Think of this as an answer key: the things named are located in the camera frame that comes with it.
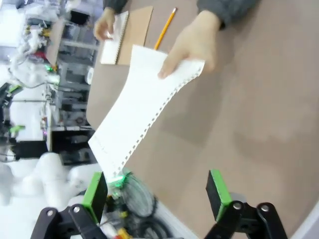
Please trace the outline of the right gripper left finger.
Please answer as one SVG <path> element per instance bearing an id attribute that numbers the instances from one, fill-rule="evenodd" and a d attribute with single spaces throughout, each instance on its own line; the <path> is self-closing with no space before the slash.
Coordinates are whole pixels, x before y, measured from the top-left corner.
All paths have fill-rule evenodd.
<path id="1" fill-rule="evenodd" d="M 31 239 L 69 239 L 80 235 L 83 239 L 105 239 L 98 224 L 101 221 L 108 188 L 103 172 L 96 172 L 81 204 L 41 210 Z"/>

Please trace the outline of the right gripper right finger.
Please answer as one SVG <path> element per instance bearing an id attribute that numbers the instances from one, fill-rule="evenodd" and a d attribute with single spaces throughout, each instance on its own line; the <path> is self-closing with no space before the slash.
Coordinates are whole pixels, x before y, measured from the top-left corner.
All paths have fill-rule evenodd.
<path id="1" fill-rule="evenodd" d="M 233 200 L 219 170 L 208 173 L 206 192 L 215 218 L 207 239 L 230 239 L 243 233 L 249 239 L 287 239 L 275 206 L 268 202 L 252 207 Z"/>

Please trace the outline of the person's left hand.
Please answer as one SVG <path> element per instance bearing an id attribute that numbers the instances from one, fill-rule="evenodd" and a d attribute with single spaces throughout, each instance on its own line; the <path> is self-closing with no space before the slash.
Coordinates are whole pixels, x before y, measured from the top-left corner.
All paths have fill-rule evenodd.
<path id="1" fill-rule="evenodd" d="M 166 78 L 184 59 L 203 60 L 204 71 L 211 72 L 217 63 L 216 36 L 220 19 L 210 11 L 201 11 L 191 24 L 183 29 L 163 62 L 160 78 Z"/>

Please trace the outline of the person's right hand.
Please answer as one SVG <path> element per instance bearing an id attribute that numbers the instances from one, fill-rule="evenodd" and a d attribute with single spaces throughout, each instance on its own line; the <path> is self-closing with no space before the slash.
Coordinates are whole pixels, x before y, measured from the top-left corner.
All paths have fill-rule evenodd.
<path id="1" fill-rule="evenodd" d="M 104 9 L 103 14 L 96 21 L 94 26 L 94 36 L 99 41 L 109 39 L 107 32 L 109 34 L 113 33 L 113 25 L 115 22 L 115 10 L 107 7 Z"/>

